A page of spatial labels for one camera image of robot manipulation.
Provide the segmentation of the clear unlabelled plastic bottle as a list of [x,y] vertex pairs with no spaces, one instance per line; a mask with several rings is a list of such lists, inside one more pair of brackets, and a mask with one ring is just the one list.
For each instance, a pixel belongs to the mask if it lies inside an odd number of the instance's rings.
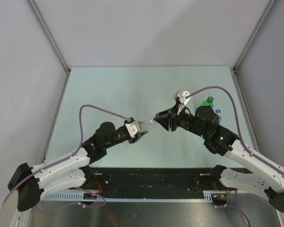
[[140,122],[141,132],[150,131],[158,126],[158,123],[155,121],[155,117],[155,114],[148,115],[143,121]]

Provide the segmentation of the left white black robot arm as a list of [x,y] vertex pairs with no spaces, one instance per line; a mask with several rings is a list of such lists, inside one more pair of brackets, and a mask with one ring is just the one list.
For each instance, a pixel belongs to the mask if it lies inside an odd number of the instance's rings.
[[125,141],[136,143],[148,131],[138,121],[125,121],[118,129],[113,123],[104,122],[77,150],[49,163],[19,165],[8,183],[10,192],[18,192],[18,211],[29,210],[45,196],[65,189],[92,188],[95,177],[89,165],[103,158],[108,148]]

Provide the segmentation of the green plastic bottle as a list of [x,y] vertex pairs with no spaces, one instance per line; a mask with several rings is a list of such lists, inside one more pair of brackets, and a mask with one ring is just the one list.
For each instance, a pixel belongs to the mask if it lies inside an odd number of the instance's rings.
[[213,102],[209,102],[206,99],[202,102],[201,106],[210,106],[211,108],[213,108]]

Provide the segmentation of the green bottle cap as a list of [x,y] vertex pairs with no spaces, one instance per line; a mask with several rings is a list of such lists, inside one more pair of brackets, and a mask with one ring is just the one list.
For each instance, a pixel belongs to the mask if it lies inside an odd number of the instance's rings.
[[208,97],[208,98],[207,98],[207,101],[213,102],[213,97],[212,97],[212,96]]

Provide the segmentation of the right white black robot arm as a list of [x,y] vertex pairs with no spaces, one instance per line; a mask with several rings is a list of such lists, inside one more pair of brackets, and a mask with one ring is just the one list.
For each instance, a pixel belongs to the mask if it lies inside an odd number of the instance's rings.
[[247,146],[237,134],[221,126],[219,116],[209,106],[200,106],[195,114],[177,106],[155,115],[154,120],[167,131],[178,127],[200,136],[213,154],[233,160],[250,171],[242,174],[224,166],[216,166],[209,177],[209,185],[219,190],[223,186],[257,195],[284,213],[284,167]]

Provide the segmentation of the clear bottle with blue label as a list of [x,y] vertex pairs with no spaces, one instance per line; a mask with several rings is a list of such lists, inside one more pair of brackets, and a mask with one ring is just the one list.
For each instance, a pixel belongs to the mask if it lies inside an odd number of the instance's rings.
[[221,113],[220,114],[217,114],[218,115],[218,123],[220,123],[221,122],[221,120],[222,120],[222,115],[221,115]]

